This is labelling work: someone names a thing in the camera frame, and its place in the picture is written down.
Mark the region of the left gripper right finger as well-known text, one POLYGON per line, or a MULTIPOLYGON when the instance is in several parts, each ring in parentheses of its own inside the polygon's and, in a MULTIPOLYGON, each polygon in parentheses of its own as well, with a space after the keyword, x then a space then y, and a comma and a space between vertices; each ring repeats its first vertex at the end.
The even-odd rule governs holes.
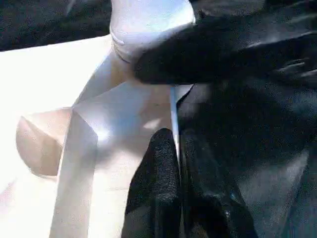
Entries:
POLYGON ((230 173, 201 135, 180 136, 187 233, 196 238, 256 238, 254 221, 230 173))

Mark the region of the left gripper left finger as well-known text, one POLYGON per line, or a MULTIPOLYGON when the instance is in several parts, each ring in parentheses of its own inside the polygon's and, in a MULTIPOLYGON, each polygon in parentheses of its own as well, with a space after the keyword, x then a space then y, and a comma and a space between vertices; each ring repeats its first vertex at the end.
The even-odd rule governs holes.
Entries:
POLYGON ((177 238, 181 218, 179 168, 172 131, 158 130, 130 182, 123 238, 177 238))

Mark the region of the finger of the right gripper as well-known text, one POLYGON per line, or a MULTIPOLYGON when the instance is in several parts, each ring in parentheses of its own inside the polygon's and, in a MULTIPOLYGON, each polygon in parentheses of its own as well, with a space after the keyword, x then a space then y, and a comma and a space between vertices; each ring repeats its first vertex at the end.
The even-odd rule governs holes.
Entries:
POLYGON ((281 9, 207 17, 142 53, 133 65, 141 82, 190 84, 313 69, 317 12, 281 9))

